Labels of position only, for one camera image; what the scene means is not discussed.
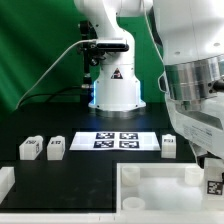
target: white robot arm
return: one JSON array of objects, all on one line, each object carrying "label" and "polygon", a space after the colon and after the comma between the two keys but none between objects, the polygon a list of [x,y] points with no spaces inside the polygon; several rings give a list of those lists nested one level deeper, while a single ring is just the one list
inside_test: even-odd
[{"label": "white robot arm", "polygon": [[[90,109],[102,116],[128,117],[145,107],[140,96],[140,82],[135,77],[135,41],[120,28],[118,16],[143,15],[141,0],[74,0],[76,7],[91,22],[97,34],[93,48],[104,50],[100,75],[94,83]],[[152,1],[145,1],[146,10]]]},{"label": "white robot arm", "polygon": [[172,125],[195,148],[224,159],[224,2],[154,0],[153,7]]}]

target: green screen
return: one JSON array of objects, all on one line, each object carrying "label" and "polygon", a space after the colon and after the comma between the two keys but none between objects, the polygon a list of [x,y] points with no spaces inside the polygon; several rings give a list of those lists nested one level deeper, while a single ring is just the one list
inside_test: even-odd
[{"label": "green screen", "polygon": [[[0,0],[0,120],[61,53],[81,39],[78,23],[85,19],[73,0]],[[142,82],[142,98],[163,101],[157,85],[163,67],[144,18],[118,18],[118,23],[136,40],[135,73]],[[98,69],[91,70],[96,79]],[[83,58],[74,49],[31,94],[80,85],[82,77]]]}]

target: black table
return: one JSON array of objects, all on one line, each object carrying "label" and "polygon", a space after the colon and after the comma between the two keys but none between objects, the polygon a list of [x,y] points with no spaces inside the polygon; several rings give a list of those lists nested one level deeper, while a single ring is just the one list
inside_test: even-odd
[{"label": "black table", "polygon": [[[15,167],[16,184],[0,205],[0,212],[114,213],[117,163],[194,162],[187,140],[177,136],[177,158],[161,159],[159,151],[70,151],[77,131],[155,132],[175,134],[166,105],[148,104],[146,113],[129,119],[103,118],[78,103],[24,105],[0,126],[0,168]],[[44,150],[35,161],[19,160],[19,145],[29,136],[44,137]],[[51,137],[64,136],[62,161],[48,161]]]}]

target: white block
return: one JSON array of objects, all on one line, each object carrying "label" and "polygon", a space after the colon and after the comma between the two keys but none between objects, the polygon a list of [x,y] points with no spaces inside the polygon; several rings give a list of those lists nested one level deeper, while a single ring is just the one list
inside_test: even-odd
[{"label": "white block", "polygon": [[2,167],[2,169],[0,170],[0,204],[14,184],[14,167]]},{"label": "white block", "polygon": [[65,138],[57,136],[50,139],[47,146],[48,160],[62,160],[65,153]]},{"label": "white block", "polygon": [[162,158],[176,158],[176,136],[162,136]]},{"label": "white block", "polygon": [[35,160],[43,150],[43,137],[29,137],[19,147],[20,160]]}]

